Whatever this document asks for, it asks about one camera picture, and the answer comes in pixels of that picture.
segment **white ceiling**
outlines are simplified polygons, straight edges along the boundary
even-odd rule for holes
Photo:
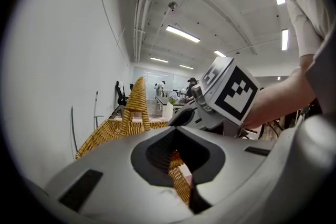
[[[150,57],[156,57],[169,61],[160,63],[162,65],[187,65],[197,70],[215,59],[217,49],[254,65],[263,64],[265,57],[269,64],[274,60],[283,65],[298,59],[297,41],[286,4],[277,5],[276,0],[176,0],[177,9],[168,13],[155,38],[171,1],[153,1],[141,49],[143,62],[152,62]],[[167,25],[181,28],[201,41],[194,43],[167,32]],[[285,28],[290,31],[289,45],[287,51],[281,51],[281,30]],[[248,44],[259,43],[262,44],[253,47],[257,55],[246,48]]]

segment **person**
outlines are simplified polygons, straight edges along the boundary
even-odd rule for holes
[[[197,84],[197,80],[195,78],[190,78],[188,81],[190,84],[187,88],[187,94],[186,96],[189,98],[189,100],[192,100],[191,97],[193,97],[191,93],[191,88]]]
[[[156,90],[156,96],[161,96],[165,84],[166,82],[164,80],[162,80],[162,82],[159,82],[158,88]]]
[[[313,57],[332,28],[335,9],[330,0],[287,0],[299,46],[299,67],[285,81],[260,91],[244,121],[253,129],[307,106],[315,93],[305,78]]]

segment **ceiling beam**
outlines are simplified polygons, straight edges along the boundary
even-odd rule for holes
[[[250,47],[250,51],[252,54],[256,55],[256,51],[254,50],[252,46],[252,43],[246,36],[246,34],[243,32],[243,30],[220,8],[214,3],[212,0],[201,0],[205,4],[207,4],[210,8],[212,8],[214,11],[216,11],[219,15],[221,15],[236,31],[237,33],[241,36],[247,47]]]

